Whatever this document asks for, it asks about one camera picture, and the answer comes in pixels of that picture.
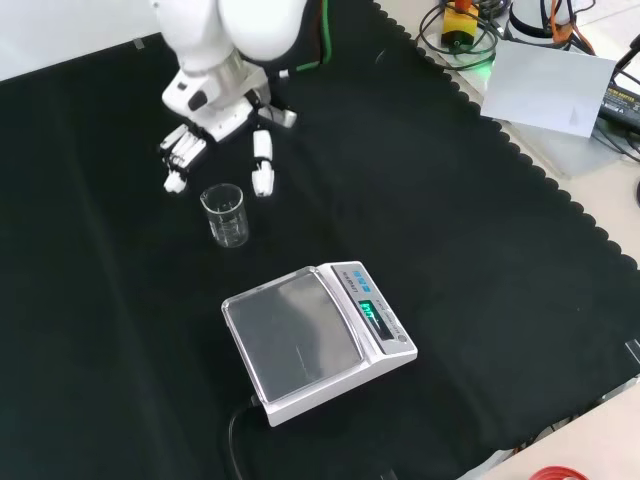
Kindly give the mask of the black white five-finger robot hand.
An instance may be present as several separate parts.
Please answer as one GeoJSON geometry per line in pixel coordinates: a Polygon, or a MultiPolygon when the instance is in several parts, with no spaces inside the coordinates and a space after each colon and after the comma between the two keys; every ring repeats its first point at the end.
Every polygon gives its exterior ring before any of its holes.
{"type": "Polygon", "coordinates": [[[168,173],[164,189],[180,193],[207,145],[219,144],[254,120],[264,119],[291,128],[297,114],[272,104],[269,79],[263,68],[242,61],[237,73],[211,71],[189,76],[180,71],[162,100],[183,123],[159,145],[168,173]]]}

